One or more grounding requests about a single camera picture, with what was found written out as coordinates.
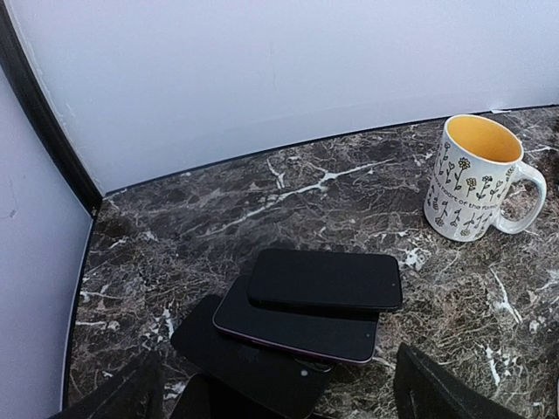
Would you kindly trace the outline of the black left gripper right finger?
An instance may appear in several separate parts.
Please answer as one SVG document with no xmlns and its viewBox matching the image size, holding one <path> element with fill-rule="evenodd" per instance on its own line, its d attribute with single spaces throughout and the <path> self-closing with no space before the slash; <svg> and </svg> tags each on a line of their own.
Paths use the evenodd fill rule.
<svg viewBox="0 0 559 419">
<path fill-rule="evenodd" d="M 427 354 L 402 343 L 393 381 L 400 418 L 518 418 L 470 389 Z"/>
</svg>

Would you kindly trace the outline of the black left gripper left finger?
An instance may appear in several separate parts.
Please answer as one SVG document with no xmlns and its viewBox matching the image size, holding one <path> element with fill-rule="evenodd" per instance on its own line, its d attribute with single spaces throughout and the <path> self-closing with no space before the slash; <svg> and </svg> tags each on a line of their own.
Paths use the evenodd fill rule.
<svg viewBox="0 0 559 419">
<path fill-rule="evenodd" d="M 146 352 L 52 418 L 163 418 L 163 387 L 161 356 Z"/>
</svg>

